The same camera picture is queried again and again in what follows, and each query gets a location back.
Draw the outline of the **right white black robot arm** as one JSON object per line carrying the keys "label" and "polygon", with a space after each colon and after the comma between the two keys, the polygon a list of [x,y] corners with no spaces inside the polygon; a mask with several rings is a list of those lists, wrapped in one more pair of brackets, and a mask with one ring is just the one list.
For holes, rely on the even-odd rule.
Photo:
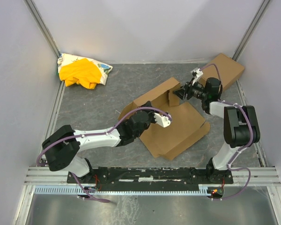
{"label": "right white black robot arm", "polygon": [[197,98],[201,101],[202,110],[223,119],[224,144],[219,152],[210,158],[202,170],[206,180],[218,182],[229,176],[231,165],[240,153],[260,140],[260,130],[255,108],[251,105],[240,106],[220,100],[222,83],[217,78],[208,78],[205,86],[195,81],[173,91],[181,100]]}

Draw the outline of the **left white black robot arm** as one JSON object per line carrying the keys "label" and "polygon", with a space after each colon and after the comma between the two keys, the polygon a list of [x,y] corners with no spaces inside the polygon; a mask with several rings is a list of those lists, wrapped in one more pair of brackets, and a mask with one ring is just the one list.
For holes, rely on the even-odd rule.
{"label": "left white black robot arm", "polygon": [[77,177],[92,172],[90,162],[77,156],[78,152],[99,147],[120,147],[128,145],[156,123],[155,111],[139,110],[123,120],[113,129],[80,131],[71,125],[63,125],[43,143],[42,147],[50,171],[69,171]]}

